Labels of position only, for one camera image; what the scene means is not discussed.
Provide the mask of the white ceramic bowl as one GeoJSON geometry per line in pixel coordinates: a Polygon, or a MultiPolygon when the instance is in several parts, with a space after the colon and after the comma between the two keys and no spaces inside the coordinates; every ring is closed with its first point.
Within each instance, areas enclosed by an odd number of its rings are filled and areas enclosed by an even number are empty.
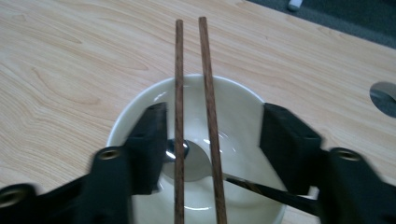
{"type": "MultiPolygon", "coordinates": [[[[214,77],[222,171],[252,182],[282,189],[279,178],[259,148],[263,100],[241,84],[214,77]]],[[[167,103],[168,137],[174,137],[175,81],[161,81],[137,95],[119,115],[107,143],[119,146],[144,110],[167,103]]],[[[191,147],[210,152],[204,78],[184,76],[184,138],[191,147]]],[[[174,224],[174,181],[162,174],[160,191],[133,197],[136,224],[174,224]]],[[[257,193],[224,184],[228,224],[280,224],[285,206],[257,193]]],[[[216,224],[212,178],[184,185],[185,224],[216,224]]]]}

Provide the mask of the metal spoon black handle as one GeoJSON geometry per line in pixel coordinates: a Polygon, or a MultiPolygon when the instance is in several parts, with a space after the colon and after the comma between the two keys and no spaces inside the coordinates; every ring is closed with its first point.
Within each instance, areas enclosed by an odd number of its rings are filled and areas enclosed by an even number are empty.
{"type": "MultiPolygon", "coordinates": [[[[195,182],[212,176],[212,164],[205,151],[192,141],[185,140],[182,144],[184,152],[184,180],[195,182]]],[[[163,166],[163,173],[174,179],[176,170],[176,140],[167,141],[167,149],[163,166]]],[[[223,174],[223,179],[240,188],[260,194],[276,202],[291,206],[307,214],[315,216],[315,200],[294,195],[289,192],[260,185],[246,179],[223,174]]]]}

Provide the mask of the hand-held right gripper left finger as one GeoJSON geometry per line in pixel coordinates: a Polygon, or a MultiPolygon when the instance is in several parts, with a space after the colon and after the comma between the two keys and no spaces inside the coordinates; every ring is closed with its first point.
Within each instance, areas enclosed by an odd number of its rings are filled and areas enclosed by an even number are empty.
{"type": "Polygon", "coordinates": [[[166,103],[147,107],[124,145],[130,150],[132,194],[150,195],[157,191],[167,149],[166,103]]]}

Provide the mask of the white metal stand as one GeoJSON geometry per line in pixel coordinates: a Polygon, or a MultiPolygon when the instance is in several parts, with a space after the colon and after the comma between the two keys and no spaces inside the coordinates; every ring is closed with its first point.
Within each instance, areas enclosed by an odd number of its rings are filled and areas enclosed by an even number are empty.
{"type": "Polygon", "coordinates": [[[304,0],[289,0],[287,9],[291,12],[296,12],[301,8],[304,0]]]}

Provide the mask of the brown wooden chopstick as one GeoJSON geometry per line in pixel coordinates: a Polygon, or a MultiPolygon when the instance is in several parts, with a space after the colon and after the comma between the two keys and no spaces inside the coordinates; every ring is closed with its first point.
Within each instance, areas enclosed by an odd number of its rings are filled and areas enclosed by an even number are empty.
{"type": "Polygon", "coordinates": [[[210,158],[212,164],[212,178],[214,187],[214,197],[216,206],[217,224],[227,224],[226,203],[223,188],[223,175],[221,167],[221,157],[219,150],[219,132],[216,111],[216,100],[214,81],[211,66],[208,25],[206,17],[200,17],[198,20],[202,66],[205,81],[205,105],[207,128],[210,141],[210,158]]]}
{"type": "Polygon", "coordinates": [[[175,224],[184,224],[183,20],[176,21],[175,48],[175,224]]]}

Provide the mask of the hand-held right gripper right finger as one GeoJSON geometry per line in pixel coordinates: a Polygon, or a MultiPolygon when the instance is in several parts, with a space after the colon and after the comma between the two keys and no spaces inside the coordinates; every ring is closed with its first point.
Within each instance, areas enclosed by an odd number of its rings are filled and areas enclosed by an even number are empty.
{"type": "Polygon", "coordinates": [[[288,192],[308,193],[321,143],[321,136],[287,108],[263,105],[260,149],[288,192]]]}

